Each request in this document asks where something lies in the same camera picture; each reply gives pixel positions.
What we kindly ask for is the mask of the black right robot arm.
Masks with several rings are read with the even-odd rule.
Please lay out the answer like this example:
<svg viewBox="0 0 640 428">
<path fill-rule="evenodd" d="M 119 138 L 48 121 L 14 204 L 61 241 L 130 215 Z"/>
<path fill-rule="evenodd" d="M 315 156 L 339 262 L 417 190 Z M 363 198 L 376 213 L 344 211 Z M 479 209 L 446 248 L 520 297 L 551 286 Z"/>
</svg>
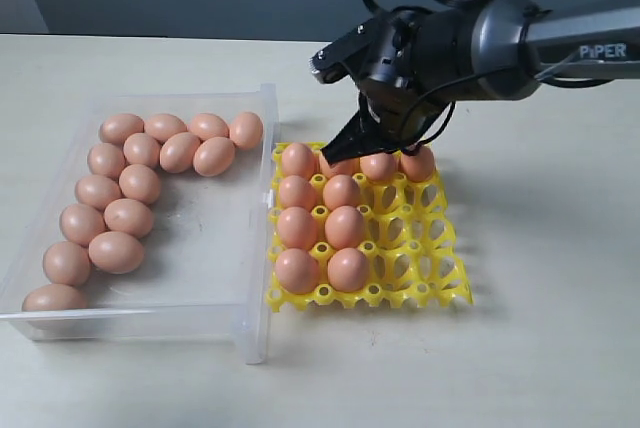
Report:
<svg viewBox="0 0 640 428">
<path fill-rule="evenodd" d="M 541 85 L 589 88 L 639 75 L 639 0 L 560 11 L 531 0 L 478 0 L 372 16 L 318 51 L 323 84 L 350 78 L 358 109 L 324 147 L 330 164 L 415 154 L 461 101 L 518 101 Z"/>
</svg>

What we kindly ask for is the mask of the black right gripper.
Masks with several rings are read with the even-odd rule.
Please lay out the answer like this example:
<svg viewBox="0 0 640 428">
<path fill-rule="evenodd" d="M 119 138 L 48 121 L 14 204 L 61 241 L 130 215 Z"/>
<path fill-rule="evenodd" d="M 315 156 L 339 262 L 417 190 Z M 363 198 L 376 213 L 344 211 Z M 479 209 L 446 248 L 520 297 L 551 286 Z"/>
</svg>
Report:
<svg viewBox="0 0 640 428">
<path fill-rule="evenodd" d="M 378 153 L 393 153 L 420 141 L 440 117 L 440 105 L 422 101 L 413 110 L 392 109 L 358 94 L 354 115 L 322 149 L 328 163 L 339 163 Z"/>
</svg>

